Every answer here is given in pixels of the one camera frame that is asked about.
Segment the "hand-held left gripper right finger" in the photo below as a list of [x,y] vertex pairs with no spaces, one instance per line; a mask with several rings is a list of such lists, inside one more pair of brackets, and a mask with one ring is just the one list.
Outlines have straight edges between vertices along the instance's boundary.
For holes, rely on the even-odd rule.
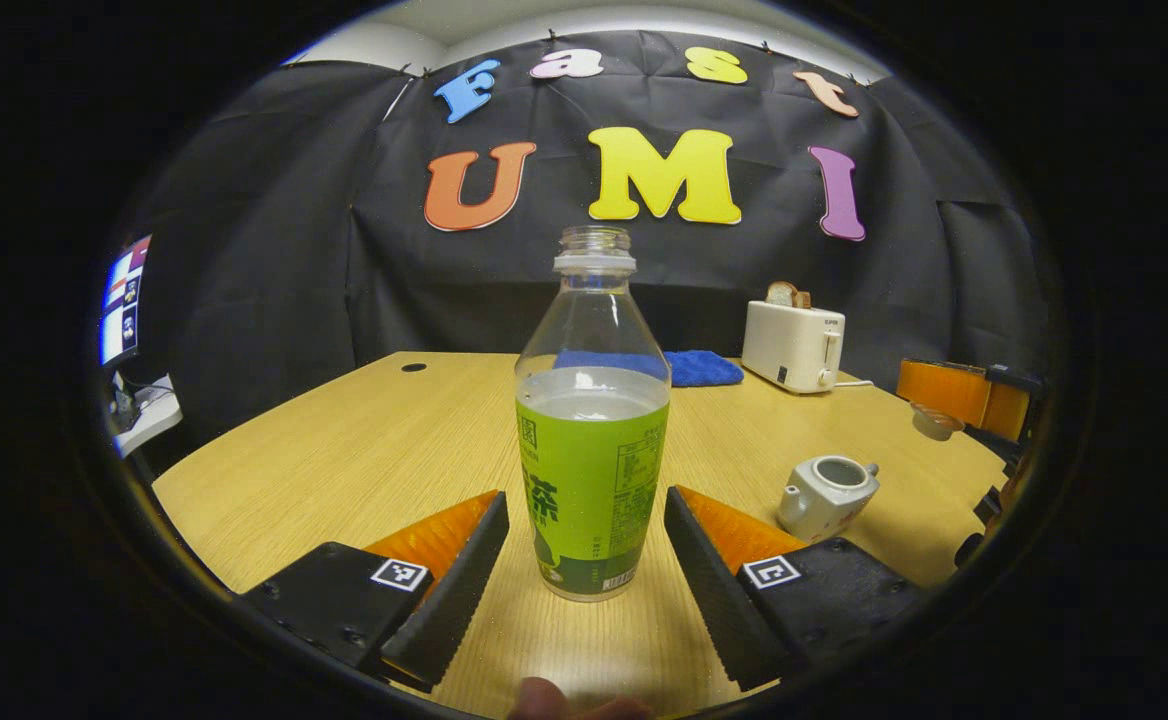
[[663,527],[726,678],[743,691],[862,646],[926,597],[849,539],[802,544],[694,489],[668,489]]

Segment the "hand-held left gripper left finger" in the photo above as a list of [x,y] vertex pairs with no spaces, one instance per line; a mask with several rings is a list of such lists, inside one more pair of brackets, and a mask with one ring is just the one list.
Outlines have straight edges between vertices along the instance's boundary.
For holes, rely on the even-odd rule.
[[241,605],[345,666],[424,693],[442,683],[508,534],[506,493],[436,512],[364,548],[328,541]]

